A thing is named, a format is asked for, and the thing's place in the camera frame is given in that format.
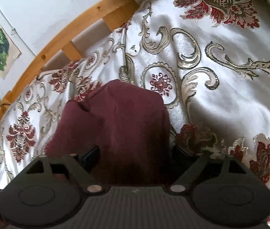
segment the white bedspread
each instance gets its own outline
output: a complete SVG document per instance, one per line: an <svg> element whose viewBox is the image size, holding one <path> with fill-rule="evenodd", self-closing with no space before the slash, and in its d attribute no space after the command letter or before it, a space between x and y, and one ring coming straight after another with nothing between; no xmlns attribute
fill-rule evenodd
<svg viewBox="0 0 270 229"><path fill-rule="evenodd" d="M114 79L161 94L185 151L233 154L270 188L270 0L145 0L89 58L37 77L10 106L0 188L45 152L68 100Z"/></svg>

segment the white wall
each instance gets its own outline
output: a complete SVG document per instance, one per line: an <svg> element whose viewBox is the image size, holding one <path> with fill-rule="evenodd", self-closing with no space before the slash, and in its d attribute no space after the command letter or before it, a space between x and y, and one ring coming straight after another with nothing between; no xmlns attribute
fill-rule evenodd
<svg viewBox="0 0 270 229"><path fill-rule="evenodd" d="M0 0L0 10L18 35L37 55L66 25L100 0ZM23 45L0 18L0 24L22 52L5 80L0 77L0 100L11 90L26 70L34 55ZM84 54L91 51L110 33L101 20L76 38L76 46ZM57 54L52 62L67 63L63 54Z"/></svg>

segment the maroon cloth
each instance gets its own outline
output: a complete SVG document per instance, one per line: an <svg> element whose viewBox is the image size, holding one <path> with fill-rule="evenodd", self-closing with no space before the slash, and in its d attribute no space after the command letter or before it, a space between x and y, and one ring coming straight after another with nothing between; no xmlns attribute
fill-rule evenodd
<svg viewBox="0 0 270 229"><path fill-rule="evenodd" d="M114 80L85 101L66 104L46 154L83 154L98 145L101 156L91 175L101 183L170 184L169 135L162 97Z"/></svg>

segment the bed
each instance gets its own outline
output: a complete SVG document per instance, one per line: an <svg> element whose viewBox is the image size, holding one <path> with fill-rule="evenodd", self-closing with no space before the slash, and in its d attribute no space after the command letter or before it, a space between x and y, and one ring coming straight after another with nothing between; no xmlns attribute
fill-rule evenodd
<svg viewBox="0 0 270 229"><path fill-rule="evenodd" d="M72 39L101 18L113 33L82 59ZM44 72L59 50L70 64ZM102 0L83 12L1 101L0 188L46 154L68 100L114 79L163 97L173 144L234 155L270 188L270 0Z"/></svg>

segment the curved wooden rail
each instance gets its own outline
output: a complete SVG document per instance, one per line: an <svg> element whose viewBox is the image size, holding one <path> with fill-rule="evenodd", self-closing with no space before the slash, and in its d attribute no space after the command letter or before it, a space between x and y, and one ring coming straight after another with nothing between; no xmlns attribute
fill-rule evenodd
<svg viewBox="0 0 270 229"><path fill-rule="evenodd" d="M6 104L11 104L21 94L23 89L41 72L44 65L56 53L63 50L72 61L81 58L72 39L101 18L111 30L114 30L127 22L138 7L135 0L101 0L75 18L45 46L22 74L13 90L5 95L1 101L0 122L7 110L8 105Z"/></svg>

